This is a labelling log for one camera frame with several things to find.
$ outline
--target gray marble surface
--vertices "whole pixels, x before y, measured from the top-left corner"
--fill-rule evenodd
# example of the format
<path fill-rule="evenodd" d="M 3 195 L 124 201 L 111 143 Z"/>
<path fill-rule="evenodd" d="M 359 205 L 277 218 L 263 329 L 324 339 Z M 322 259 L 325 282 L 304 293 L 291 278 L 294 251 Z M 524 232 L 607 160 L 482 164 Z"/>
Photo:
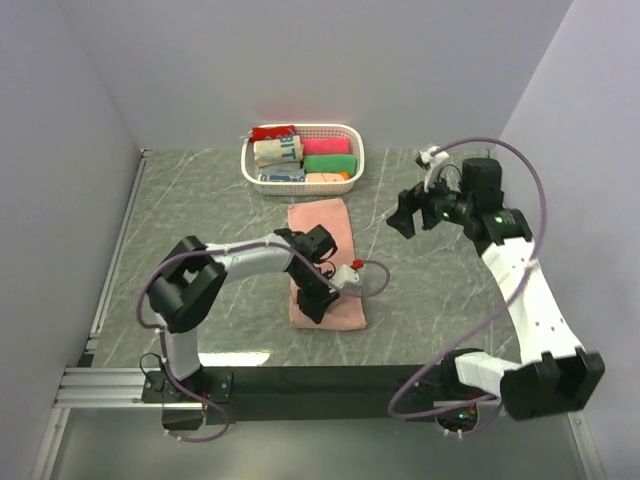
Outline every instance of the gray marble surface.
<path fill-rule="evenodd" d="M 266 359 L 266 365 L 424 363 L 491 314 L 502 302 L 500 292 L 461 228 L 418 228 L 416 237 L 405 240 L 384 222 L 399 191 L 422 176 L 413 163 L 416 153 L 367 150 L 364 176 L 342 197 L 356 255 L 384 262 L 393 275 L 385 292 L 364 300 L 366 330 L 295 329 L 287 312 L 289 278 L 268 274 L 225 286 L 200 327 L 200 351 L 240 354 L 225 357 L 238 364 L 251 358 Z M 258 194 L 242 177 L 239 157 L 239 149 L 172 150 L 153 151 L 144 160 L 94 366 L 137 366 L 143 353 L 158 351 L 156 336 L 135 321 L 136 296 L 181 238 L 227 243 L 261 237 L 286 225 L 288 205 L 318 199 Z M 381 282 L 374 267 L 364 272 L 365 290 Z M 152 319 L 150 309 L 145 313 Z M 467 345 L 518 359 L 508 317 Z"/>

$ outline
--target folded cloth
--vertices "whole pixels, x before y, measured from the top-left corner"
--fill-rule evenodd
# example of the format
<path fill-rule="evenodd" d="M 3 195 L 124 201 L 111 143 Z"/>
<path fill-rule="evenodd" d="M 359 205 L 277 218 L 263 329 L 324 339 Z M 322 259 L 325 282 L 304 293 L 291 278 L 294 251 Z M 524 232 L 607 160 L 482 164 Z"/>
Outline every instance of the folded cloth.
<path fill-rule="evenodd" d="M 269 175 L 270 173 L 298 172 L 302 170 L 302 166 L 300 165 L 300 162 L 284 162 L 260 167 L 259 170 L 260 174 Z"/>
<path fill-rule="evenodd" d="M 261 182 L 304 182 L 304 170 L 299 169 L 295 172 L 279 172 L 279 173 L 261 173 L 258 180 Z"/>
<path fill-rule="evenodd" d="M 355 155 L 307 155 L 304 157 L 304 170 L 307 173 L 347 172 L 353 177 L 356 173 Z"/>
<path fill-rule="evenodd" d="M 344 182 L 346 179 L 339 173 L 308 173 L 305 182 Z"/>
<path fill-rule="evenodd" d="M 274 163 L 288 163 L 302 160 L 302 143 L 298 135 L 262 140 L 253 144 L 256 165 L 266 167 Z"/>
<path fill-rule="evenodd" d="M 340 198 L 320 200 L 319 202 L 300 203 L 290 205 L 289 228 L 295 231 L 307 232 L 318 224 L 326 228 L 333 236 L 338 251 L 333 257 L 336 267 L 351 265 L 355 258 L 353 237 L 347 206 Z M 298 287 L 291 282 L 291 300 L 289 302 L 289 318 L 297 328 L 319 328 L 322 330 L 361 330 L 367 326 L 362 310 L 362 300 L 359 297 L 343 296 L 333 302 L 319 325 L 313 323 L 303 314 L 296 304 Z"/>
<path fill-rule="evenodd" d="M 261 140 L 275 140 L 277 138 L 295 135 L 296 127 L 293 125 L 280 125 L 278 127 L 253 127 L 251 131 L 250 143 L 259 142 Z"/>
<path fill-rule="evenodd" d="M 335 138 L 305 138 L 302 140 L 306 155 L 332 155 L 334 153 L 351 153 L 349 139 Z"/>

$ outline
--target plastic basket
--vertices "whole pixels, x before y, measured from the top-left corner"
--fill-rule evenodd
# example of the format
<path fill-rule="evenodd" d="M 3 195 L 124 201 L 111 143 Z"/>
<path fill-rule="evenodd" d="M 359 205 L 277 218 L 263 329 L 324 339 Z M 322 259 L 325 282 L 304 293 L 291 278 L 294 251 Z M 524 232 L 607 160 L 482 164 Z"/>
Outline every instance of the plastic basket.
<path fill-rule="evenodd" d="M 356 174 L 344 182 L 263 182 L 258 180 L 258 167 L 253 159 L 253 144 L 249 143 L 249 139 L 246 139 L 242 146 L 240 159 L 244 177 L 263 195 L 342 195 L 350 191 L 364 172 L 364 147 L 360 134 L 351 127 L 337 124 L 296 124 L 296 131 L 302 139 L 349 138 L 351 153 L 356 157 Z"/>

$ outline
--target metal frame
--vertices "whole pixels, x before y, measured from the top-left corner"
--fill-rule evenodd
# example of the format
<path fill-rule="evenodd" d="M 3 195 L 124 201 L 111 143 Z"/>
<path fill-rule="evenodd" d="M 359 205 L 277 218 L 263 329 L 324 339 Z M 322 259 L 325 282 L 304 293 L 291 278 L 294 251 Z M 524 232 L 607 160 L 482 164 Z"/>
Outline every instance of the metal frame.
<path fill-rule="evenodd" d="M 89 354 L 94 353 L 97 348 L 102 323 L 109 305 L 109 296 L 113 290 L 115 272 L 122 257 L 129 221 L 151 154 L 152 150 L 142 150 L 140 165 L 91 326 L 85 350 Z M 69 414 L 73 408 L 202 408 L 198 403 L 143 404 L 140 402 L 140 395 L 144 381 L 144 375 L 137 368 L 67 368 L 62 377 L 30 478 L 32 480 L 50 478 Z M 449 402 L 438 402 L 443 405 L 447 403 Z M 584 414 L 582 412 L 570 413 L 568 419 L 586 478 L 588 480 L 606 478 Z"/>

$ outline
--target white wall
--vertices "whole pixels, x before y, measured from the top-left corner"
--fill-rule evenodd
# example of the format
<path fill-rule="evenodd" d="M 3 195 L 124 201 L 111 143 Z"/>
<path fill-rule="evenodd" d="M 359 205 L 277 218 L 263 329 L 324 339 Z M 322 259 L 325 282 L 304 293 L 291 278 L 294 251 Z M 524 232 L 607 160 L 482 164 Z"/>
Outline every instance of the white wall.
<path fill-rule="evenodd" d="M 54 0 L 0 0 L 0 476 L 86 343 L 139 152 Z"/>
<path fill-rule="evenodd" d="M 263 121 L 369 145 L 499 135 L 571 0 L 59 0 L 137 144 Z"/>
<path fill-rule="evenodd" d="M 637 0 L 574 1 L 503 134 L 539 166 L 545 273 L 607 366 L 587 415 L 611 479 L 640 474 L 638 18 Z M 509 168 L 505 183 L 510 204 L 537 216 L 524 169 Z"/>

